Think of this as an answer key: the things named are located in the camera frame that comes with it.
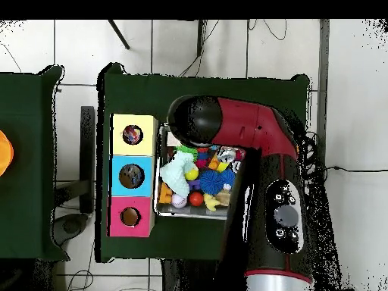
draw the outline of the orange ball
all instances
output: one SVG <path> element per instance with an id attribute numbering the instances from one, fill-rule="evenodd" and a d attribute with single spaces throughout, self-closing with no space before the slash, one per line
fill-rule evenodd
<path id="1" fill-rule="evenodd" d="M 200 192 L 193 192 L 189 195 L 190 204 L 200 206 L 203 203 L 203 195 Z"/>

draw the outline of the pink box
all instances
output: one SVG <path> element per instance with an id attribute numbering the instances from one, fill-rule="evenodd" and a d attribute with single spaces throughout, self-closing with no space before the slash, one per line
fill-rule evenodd
<path id="1" fill-rule="evenodd" d="M 140 215 L 134 227 L 124 224 L 121 213 L 126 208 L 135 208 Z M 149 237 L 155 222 L 152 198 L 145 196 L 113 196 L 111 198 L 111 226 L 108 236 Z"/>

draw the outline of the toy pile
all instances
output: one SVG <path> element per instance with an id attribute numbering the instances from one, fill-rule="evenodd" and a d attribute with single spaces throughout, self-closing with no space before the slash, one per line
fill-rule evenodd
<path id="1" fill-rule="evenodd" d="M 159 203 L 175 208 L 229 206 L 230 191 L 241 160 L 242 149 L 213 145 L 192 149 L 184 145 L 168 146 L 168 163 L 160 169 L 162 180 Z"/>

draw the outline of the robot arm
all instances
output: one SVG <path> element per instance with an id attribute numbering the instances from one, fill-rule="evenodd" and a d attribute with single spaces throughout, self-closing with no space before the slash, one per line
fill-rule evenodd
<path id="1" fill-rule="evenodd" d="M 273 108 L 184 96 L 167 121 L 184 145 L 240 147 L 217 284 L 241 291 L 309 291 L 311 263 L 293 132 Z"/>

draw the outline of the light blue plush toy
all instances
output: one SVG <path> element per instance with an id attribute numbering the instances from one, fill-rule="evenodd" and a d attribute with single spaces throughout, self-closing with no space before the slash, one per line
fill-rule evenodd
<path id="1" fill-rule="evenodd" d="M 186 182 L 185 173 L 196 167 L 193 163 L 194 157 L 190 153 L 177 151 L 173 159 L 163 166 L 159 174 L 163 182 L 179 196 L 186 198 L 190 188 Z"/>

